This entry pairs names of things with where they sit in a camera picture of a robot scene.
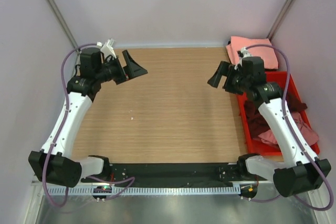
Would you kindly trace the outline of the dusty pink t shirt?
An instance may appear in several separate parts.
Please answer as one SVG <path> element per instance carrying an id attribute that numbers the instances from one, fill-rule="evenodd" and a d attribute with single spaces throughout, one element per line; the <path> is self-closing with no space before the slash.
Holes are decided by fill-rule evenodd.
<path id="1" fill-rule="evenodd" d="M 305 123 L 299 112 L 292 112 L 292 117 L 300 130 L 302 136 L 306 140 L 309 146 L 314 145 L 319 141 L 318 134 L 310 128 L 310 126 Z M 273 134 L 273 132 L 268 129 L 267 131 L 261 132 L 258 136 L 254 137 L 254 140 L 260 141 L 269 146 L 278 146 L 278 142 Z"/>

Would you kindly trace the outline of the salmon pink t shirt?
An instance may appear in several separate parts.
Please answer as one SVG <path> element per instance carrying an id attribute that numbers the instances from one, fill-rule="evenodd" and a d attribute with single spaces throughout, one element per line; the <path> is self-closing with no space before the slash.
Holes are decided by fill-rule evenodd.
<path id="1" fill-rule="evenodd" d="M 253 45 L 269 45 L 271 42 L 269 39 L 249 39 L 239 36 L 231 36 L 230 42 L 226 46 L 226 50 L 229 59 L 232 64 L 236 65 L 239 63 L 238 51 L 243 47 L 249 47 Z M 279 63 L 275 51 L 269 47 L 253 47 L 248 49 L 248 51 L 253 55 L 260 57 L 264 61 L 265 69 L 277 70 L 279 68 Z"/>

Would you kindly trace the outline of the corner aluminium post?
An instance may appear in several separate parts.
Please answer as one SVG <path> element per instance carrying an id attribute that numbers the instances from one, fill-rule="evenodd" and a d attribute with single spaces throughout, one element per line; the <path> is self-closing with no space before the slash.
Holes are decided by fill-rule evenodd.
<path id="1" fill-rule="evenodd" d="M 55 0 L 45 0 L 47 5 L 50 7 L 54 17 L 56 18 L 60 28 L 63 30 L 65 36 L 67 37 L 67 39 L 69 40 L 70 44 L 72 45 L 73 48 L 77 48 L 78 47 L 78 43 L 76 42 L 66 20 L 64 19 L 57 3 L 55 2 Z"/>
<path id="2" fill-rule="evenodd" d="M 284 4 L 282 5 L 280 12 L 278 13 L 275 21 L 273 22 L 270 31 L 267 35 L 267 38 L 272 41 L 274 36 L 276 35 L 277 31 L 279 30 L 281 24 L 285 20 L 286 16 L 288 15 L 289 11 L 291 10 L 292 6 L 294 5 L 296 0 L 285 0 Z"/>

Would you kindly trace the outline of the right corner aluminium post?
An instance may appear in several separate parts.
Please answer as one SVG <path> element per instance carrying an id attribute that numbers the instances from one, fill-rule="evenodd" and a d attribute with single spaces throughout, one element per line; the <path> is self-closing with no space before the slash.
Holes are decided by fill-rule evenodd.
<path id="1" fill-rule="evenodd" d="M 281 24 L 285 20 L 286 16 L 288 15 L 289 11 L 291 10 L 292 6 L 294 5 L 296 0 L 285 0 L 284 4 L 282 5 L 280 12 L 278 13 L 275 21 L 273 22 L 270 31 L 267 35 L 267 38 L 272 41 L 274 36 L 276 35 L 277 31 L 279 30 Z"/>

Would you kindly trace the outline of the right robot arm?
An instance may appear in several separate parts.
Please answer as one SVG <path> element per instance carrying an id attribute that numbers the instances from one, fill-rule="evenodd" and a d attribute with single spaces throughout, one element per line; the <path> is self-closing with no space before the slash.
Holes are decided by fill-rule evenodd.
<path id="1" fill-rule="evenodd" d="M 302 136 L 287 106 L 284 89 L 278 82 L 268 81 L 263 60 L 247 57 L 238 66 L 221 61 L 207 83 L 216 88 L 222 77 L 226 78 L 226 92 L 245 95 L 258 109 L 283 157 L 279 163 L 257 154 L 241 156 L 236 167 L 238 177 L 248 180 L 258 175 L 272 182 L 284 197 L 318 189 L 322 184 L 329 187 L 329 161 L 320 159 Z"/>

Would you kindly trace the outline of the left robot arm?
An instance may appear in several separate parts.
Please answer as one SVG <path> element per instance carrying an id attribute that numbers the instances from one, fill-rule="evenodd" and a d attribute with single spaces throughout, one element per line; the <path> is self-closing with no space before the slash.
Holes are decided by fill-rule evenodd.
<path id="1" fill-rule="evenodd" d="M 82 179 L 106 182 L 111 177 L 107 157 L 90 155 L 81 161 L 71 160 L 73 145 L 82 120 L 92 106 L 101 85 L 117 85 L 147 74 L 127 50 L 122 52 L 125 66 L 110 46 L 84 47 L 79 55 L 79 74 L 63 81 L 65 101 L 57 122 L 40 151 L 32 151 L 28 162 L 43 186 L 48 184 L 74 188 Z"/>

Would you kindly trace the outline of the left corner aluminium post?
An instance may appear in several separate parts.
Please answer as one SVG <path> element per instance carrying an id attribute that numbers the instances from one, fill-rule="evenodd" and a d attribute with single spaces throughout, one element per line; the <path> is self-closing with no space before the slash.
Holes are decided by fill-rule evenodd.
<path id="1" fill-rule="evenodd" d="M 57 3 L 55 2 L 55 0 L 45 0 L 47 5 L 50 7 L 54 17 L 56 18 L 60 28 L 63 30 L 65 36 L 67 37 L 67 39 L 69 40 L 70 44 L 72 45 L 73 48 L 77 48 L 78 47 L 78 43 L 76 42 L 66 20 L 64 19 Z"/>

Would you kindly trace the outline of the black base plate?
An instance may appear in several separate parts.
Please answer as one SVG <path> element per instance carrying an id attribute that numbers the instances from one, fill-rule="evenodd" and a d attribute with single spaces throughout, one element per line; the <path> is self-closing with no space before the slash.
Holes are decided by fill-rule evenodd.
<path id="1" fill-rule="evenodd" d="M 122 181 L 134 177 L 138 188 L 214 188 L 228 187 L 238 181 L 264 181 L 262 177 L 240 172 L 235 163 L 156 163 L 110 165 L 107 175 L 95 175 L 104 181 Z"/>

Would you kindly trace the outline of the dark maroon t shirt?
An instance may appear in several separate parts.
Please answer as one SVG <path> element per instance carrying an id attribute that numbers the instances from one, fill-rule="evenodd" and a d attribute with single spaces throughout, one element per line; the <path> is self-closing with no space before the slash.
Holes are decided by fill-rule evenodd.
<path id="1" fill-rule="evenodd" d="M 289 92 L 286 95 L 286 101 L 290 113 L 300 113 L 308 108 L 305 103 L 302 103 L 299 99 L 297 99 L 296 96 Z M 261 116 L 253 102 L 246 100 L 244 102 L 244 109 L 251 138 L 254 138 L 258 136 L 261 132 L 270 129 L 266 120 Z"/>

